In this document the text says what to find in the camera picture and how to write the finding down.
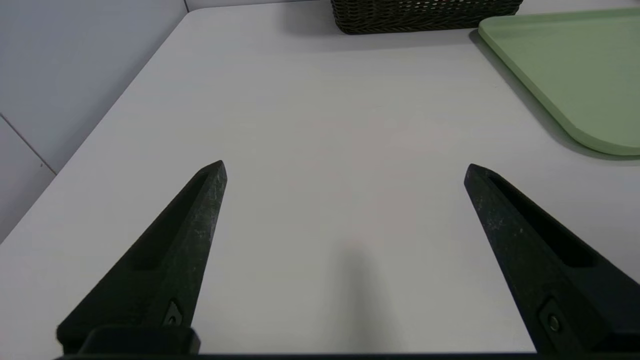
white wall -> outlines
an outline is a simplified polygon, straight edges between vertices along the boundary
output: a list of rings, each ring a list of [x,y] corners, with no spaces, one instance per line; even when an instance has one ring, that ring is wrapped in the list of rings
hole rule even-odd
[[[0,243],[54,174],[0,117]]]
[[[0,112],[60,171],[185,14],[183,0],[0,0]]]
[[[215,8],[217,6],[286,3],[289,1],[305,0],[185,0],[185,3],[189,7],[189,11],[193,11],[202,8]]]

dark brown basket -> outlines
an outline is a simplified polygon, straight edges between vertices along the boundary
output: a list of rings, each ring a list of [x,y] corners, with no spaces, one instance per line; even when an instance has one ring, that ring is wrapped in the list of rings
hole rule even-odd
[[[331,0],[347,34],[476,28],[481,20],[513,15],[522,0]]]

screw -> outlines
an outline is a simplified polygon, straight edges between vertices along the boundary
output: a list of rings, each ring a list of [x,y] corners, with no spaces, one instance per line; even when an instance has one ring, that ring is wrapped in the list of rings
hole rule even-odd
[[[549,329],[551,329],[551,331],[553,332],[559,332],[560,331],[560,320],[558,320],[556,315],[549,315],[549,319],[547,320],[548,324],[549,324]]]

green tray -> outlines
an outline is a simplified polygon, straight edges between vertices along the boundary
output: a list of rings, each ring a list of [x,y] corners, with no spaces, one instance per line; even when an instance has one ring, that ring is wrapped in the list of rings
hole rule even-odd
[[[574,139],[640,154],[640,8],[493,17],[479,32]]]

table surface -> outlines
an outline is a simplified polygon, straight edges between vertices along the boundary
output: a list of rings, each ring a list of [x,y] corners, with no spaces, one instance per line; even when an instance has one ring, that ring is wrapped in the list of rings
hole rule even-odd
[[[0,357],[60,354],[56,326],[220,159],[202,352],[533,351],[469,163],[640,279],[640,160],[573,142],[476,31],[347,36],[326,2],[212,8],[178,25],[0,246]]]

